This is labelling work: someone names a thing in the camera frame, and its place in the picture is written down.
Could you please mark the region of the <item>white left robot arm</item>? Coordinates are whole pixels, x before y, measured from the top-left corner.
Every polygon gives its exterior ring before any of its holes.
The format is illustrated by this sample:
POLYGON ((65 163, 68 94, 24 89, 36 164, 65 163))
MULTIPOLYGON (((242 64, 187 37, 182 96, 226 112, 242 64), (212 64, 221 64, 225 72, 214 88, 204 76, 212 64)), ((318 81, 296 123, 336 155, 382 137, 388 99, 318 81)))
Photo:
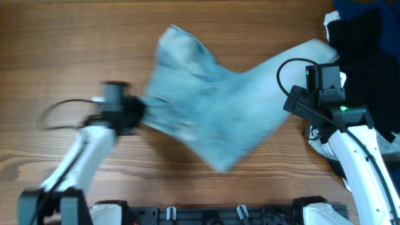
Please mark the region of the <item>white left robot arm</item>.
POLYGON ((99 102, 100 113, 89 116, 76 142, 37 190, 19 197, 18 223, 44 224, 59 213, 60 224, 137 224, 126 201, 106 200, 88 207, 85 193, 103 159, 116 147, 120 136, 133 133, 144 116, 145 105, 136 96, 112 94, 99 102))

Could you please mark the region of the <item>light blue denim shorts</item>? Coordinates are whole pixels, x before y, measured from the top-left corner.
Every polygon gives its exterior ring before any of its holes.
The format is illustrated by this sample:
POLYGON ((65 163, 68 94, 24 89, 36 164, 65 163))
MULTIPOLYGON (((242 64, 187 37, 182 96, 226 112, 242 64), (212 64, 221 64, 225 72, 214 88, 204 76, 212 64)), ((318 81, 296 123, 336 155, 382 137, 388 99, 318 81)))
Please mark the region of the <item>light blue denim shorts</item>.
POLYGON ((176 138, 213 170, 226 173, 279 129, 285 92, 305 86, 308 61, 331 63, 334 48, 312 39, 246 72, 218 63, 191 33, 171 26, 159 39, 143 97, 144 124, 176 138))

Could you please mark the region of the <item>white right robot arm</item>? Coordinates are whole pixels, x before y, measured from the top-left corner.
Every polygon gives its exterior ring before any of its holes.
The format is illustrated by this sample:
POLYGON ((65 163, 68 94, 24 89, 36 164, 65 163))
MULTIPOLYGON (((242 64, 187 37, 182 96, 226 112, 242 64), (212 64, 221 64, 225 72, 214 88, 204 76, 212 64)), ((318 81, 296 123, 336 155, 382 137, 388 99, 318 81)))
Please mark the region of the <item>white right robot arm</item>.
POLYGON ((285 95, 284 110, 311 123, 311 142, 344 176, 361 224, 399 224, 399 194, 367 106, 346 101, 343 89, 308 93, 293 86, 285 95))

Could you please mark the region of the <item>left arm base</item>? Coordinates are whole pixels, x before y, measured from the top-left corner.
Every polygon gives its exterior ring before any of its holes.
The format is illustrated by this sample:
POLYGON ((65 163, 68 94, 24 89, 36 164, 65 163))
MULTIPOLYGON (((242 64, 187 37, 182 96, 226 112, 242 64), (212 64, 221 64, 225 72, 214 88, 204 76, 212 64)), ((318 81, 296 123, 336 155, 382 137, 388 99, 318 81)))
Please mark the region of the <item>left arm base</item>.
POLYGON ((107 200, 97 202, 90 210, 94 225, 123 225, 129 221, 127 201, 107 200))

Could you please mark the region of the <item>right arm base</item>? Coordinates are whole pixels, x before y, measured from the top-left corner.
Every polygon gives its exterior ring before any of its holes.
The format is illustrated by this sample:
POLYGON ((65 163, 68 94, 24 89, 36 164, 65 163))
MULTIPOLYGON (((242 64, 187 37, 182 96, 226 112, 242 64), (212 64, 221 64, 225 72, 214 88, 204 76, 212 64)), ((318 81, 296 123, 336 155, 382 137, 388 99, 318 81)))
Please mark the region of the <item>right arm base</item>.
POLYGON ((345 225, 352 222, 346 205, 330 203, 322 196, 308 196, 293 200, 290 224, 345 225))

